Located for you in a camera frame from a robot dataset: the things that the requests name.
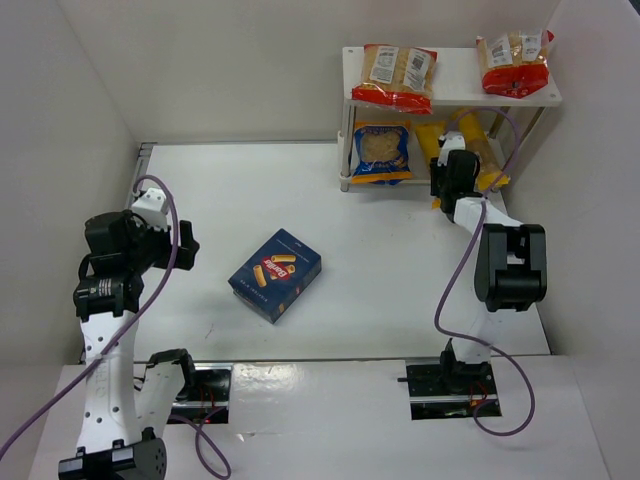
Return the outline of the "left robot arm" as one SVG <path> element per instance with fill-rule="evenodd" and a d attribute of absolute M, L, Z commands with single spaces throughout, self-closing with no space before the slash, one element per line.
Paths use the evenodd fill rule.
<path fill-rule="evenodd" d="M 84 337 L 84 417 L 73 457 L 58 464 L 61 479 L 162 479 L 163 431 L 177 395 L 192 383 L 184 349 L 153 354 L 141 386 L 134 384 L 134 344 L 143 274 L 152 267 L 194 266 L 200 248 L 192 225 L 179 223 L 179 243 L 160 213 L 123 210 L 85 223 L 89 254 L 73 295 Z"/>

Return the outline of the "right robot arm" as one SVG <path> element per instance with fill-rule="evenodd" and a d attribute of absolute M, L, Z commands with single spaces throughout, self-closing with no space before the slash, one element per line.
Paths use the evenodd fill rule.
<path fill-rule="evenodd" d="M 453 393 L 472 391 L 490 370 L 500 311 L 522 313 L 547 291 L 546 233 L 494 207 L 476 189 L 480 160 L 455 149 L 430 160 L 431 195 L 448 220 L 471 234 L 476 254 L 473 287 L 479 309 L 467 333 L 449 335 L 440 355 L 441 383 Z"/>

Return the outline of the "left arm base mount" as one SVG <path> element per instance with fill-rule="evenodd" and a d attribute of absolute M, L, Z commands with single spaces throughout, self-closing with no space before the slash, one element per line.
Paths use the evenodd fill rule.
<path fill-rule="evenodd" d="M 196 364 L 177 360 L 135 366 L 133 388 L 137 417 L 145 426 L 177 423 L 177 415 L 193 423 L 228 422 L 231 387 L 229 364 Z"/>

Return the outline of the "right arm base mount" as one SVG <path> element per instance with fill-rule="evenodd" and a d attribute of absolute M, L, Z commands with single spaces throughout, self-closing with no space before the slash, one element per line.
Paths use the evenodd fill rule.
<path fill-rule="evenodd" d="M 406 363 L 396 381 L 407 388 L 414 421 L 472 418 L 478 405 L 482 405 L 478 417 L 502 415 L 490 366 L 477 375 L 452 380 L 445 378 L 438 363 Z"/>

